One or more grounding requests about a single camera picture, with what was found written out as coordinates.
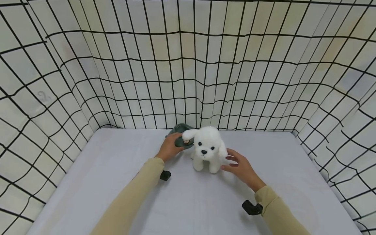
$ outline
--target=black clamp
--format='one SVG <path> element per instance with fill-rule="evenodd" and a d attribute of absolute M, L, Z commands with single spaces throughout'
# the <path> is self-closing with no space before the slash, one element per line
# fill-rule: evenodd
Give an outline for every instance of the black clamp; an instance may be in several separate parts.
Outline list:
<path fill-rule="evenodd" d="M 243 207 L 249 215 L 259 215 L 262 213 L 262 206 L 260 204 L 254 206 L 249 200 L 244 201 L 241 207 Z"/>
<path fill-rule="evenodd" d="M 169 171 L 162 171 L 161 176 L 159 177 L 161 180 L 167 181 L 171 177 L 171 172 Z"/>

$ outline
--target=plush dog head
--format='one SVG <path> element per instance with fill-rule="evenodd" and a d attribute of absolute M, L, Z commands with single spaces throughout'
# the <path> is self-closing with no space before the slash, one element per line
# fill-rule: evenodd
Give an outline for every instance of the plush dog head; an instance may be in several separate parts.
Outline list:
<path fill-rule="evenodd" d="M 194 138 L 194 151 L 203 160 L 209 160 L 217 153 L 221 158 L 227 156 L 226 147 L 219 131 L 212 126 L 191 129 L 183 132 L 183 140 Z"/>

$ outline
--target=beige sleeve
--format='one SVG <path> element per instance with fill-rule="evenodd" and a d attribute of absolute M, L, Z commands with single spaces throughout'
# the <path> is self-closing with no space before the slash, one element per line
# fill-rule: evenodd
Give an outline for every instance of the beige sleeve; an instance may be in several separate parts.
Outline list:
<path fill-rule="evenodd" d="M 91 235 L 126 235 L 140 206 L 157 185 L 164 168 L 160 158 L 150 158 L 112 201 Z"/>
<path fill-rule="evenodd" d="M 255 193 L 256 202 L 263 206 L 262 217 L 273 235 L 309 235 L 288 206 L 269 186 Z"/>

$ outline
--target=plush dog leg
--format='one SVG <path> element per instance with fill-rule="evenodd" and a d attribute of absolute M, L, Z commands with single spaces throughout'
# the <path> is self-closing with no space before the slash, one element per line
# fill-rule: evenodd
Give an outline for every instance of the plush dog leg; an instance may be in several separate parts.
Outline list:
<path fill-rule="evenodd" d="M 196 171 L 202 171 L 202 169 L 204 169 L 204 162 L 202 159 L 198 158 L 198 157 L 193 157 L 193 168 L 196 170 Z"/>
<path fill-rule="evenodd" d="M 221 168 L 221 162 L 218 158 L 211 159 L 209 164 L 209 172 L 212 174 L 215 174 L 219 171 Z"/>

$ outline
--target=white wall with grid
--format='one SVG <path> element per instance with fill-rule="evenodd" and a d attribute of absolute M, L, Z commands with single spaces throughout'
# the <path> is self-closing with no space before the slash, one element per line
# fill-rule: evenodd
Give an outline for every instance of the white wall with grid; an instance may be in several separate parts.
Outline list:
<path fill-rule="evenodd" d="M 376 1 L 0 0 L 0 234 L 98 128 L 289 131 L 376 234 Z"/>

